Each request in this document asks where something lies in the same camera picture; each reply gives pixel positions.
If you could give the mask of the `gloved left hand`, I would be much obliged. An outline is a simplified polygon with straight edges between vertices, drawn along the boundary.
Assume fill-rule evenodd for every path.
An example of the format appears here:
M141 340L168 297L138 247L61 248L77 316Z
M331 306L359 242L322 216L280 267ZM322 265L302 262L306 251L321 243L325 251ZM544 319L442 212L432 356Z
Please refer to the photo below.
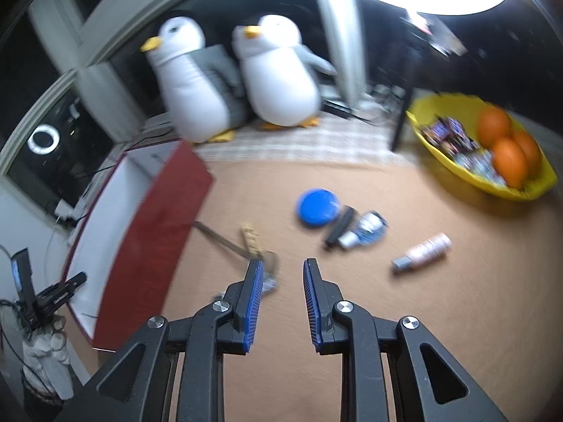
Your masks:
M26 382L38 394L62 401L74 396L65 326L66 318L56 315L22 343Z

